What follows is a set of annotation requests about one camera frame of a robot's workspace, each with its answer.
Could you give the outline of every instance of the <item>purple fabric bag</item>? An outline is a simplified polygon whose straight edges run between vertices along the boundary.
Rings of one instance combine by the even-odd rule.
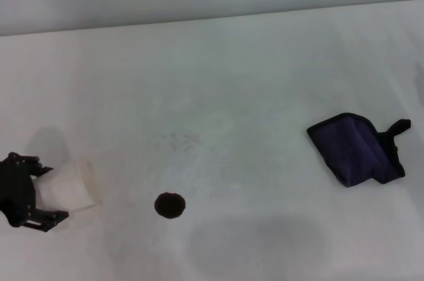
[[[394,137],[411,127],[402,119],[378,133],[366,118],[342,113],[307,129],[325,163],[341,184],[351,187],[369,178],[385,184],[405,176]]]

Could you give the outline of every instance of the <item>purple pouch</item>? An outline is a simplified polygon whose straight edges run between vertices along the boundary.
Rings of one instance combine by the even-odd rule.
[[[385,184],[405,176],[394,137],[411,127],[402,119],[378,133],[366,118],[342,113],[307,129],[325,163],[346,187],[369,178]]]

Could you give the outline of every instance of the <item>white table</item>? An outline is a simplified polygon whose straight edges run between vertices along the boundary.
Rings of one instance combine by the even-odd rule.
[[[0,221],[2,280],[424,280],[424,1],[0,38],[0,156],[92,158],[103,205]],[[337,113],[407,176],[346,189],[305,134]],[[159,217],[162,192],[184,214]]]

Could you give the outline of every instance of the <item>black round object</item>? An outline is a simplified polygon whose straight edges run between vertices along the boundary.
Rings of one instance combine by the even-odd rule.
[[[154,208],[162,217],[173,219],[181,216],[186,208],[186,201],[179,194],[163,193],[156,198]]]

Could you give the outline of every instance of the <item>paper cup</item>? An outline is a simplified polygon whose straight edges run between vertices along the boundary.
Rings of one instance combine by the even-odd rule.
[[[93,168],[86,158],[35,179],[34,188],[36,206],[43,210],[77,211],[99,203]]]

